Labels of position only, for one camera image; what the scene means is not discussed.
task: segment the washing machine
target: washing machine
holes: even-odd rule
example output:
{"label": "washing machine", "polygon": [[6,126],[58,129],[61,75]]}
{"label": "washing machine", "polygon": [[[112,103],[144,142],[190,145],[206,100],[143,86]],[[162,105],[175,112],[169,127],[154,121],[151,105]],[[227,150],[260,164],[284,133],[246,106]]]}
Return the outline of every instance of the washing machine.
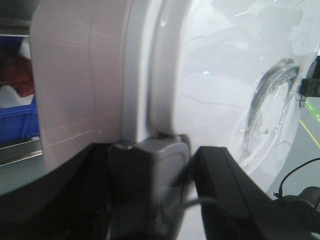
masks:
{"label": "washing machine", "polygon": [[319,12],[318,0],[40,1],[30,47],[46,171],[90,143],[167,138],[191,159],[226,147],[267,191],[296,135]]}

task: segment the storage bin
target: storage bin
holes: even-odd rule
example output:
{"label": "storage bin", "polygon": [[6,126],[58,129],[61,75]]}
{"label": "storage bin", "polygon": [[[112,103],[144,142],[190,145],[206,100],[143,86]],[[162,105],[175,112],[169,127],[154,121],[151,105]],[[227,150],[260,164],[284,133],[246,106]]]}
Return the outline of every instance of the storage bin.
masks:
{"label": "storage bin", "polygon": [[30,105],[0,108],[0,143],[40,136],[36,100]]}

